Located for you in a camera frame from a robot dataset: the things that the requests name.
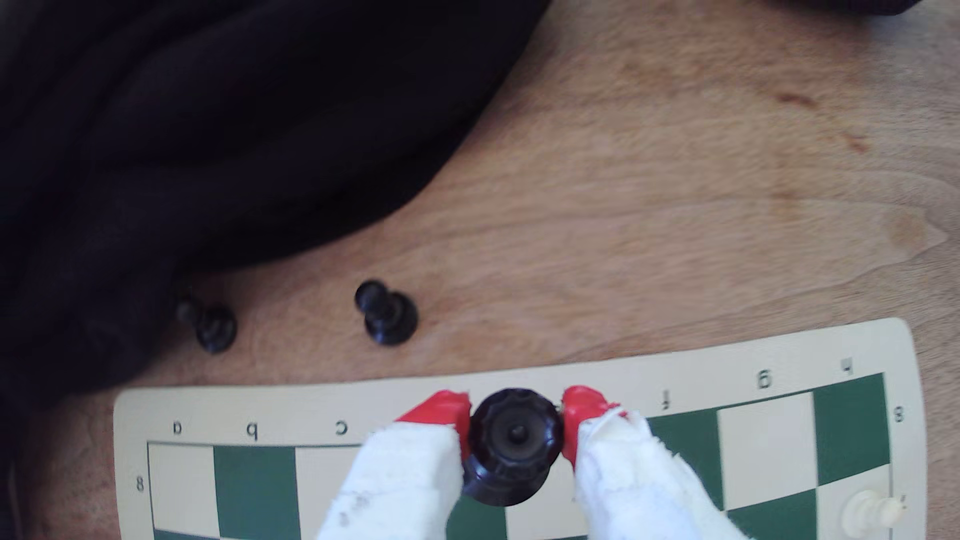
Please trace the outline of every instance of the black fabric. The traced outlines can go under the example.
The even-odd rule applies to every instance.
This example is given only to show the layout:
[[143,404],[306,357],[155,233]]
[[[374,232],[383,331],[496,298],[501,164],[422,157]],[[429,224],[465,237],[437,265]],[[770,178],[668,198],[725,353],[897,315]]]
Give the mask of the black fabric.
[[283,257],[412,198],[546,8],[41,4],[0,41],[0,394],[21,412],[136,373],[178,276]]

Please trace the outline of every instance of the wood grain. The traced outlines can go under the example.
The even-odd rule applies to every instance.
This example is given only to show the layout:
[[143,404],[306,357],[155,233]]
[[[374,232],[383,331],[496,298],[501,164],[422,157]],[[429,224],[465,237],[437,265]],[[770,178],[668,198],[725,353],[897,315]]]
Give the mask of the wood grain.
[[[459,373],[691,349],[899,316],[926,399],[928,538],[960,536],[960,9],[555,0],[442,173],[383,222],[206,281],[231,351],[173,330],[132,385]],[[364,335],[353,290],[421,328]],[[117,391],[38,419],[28,538],[118,538]]]

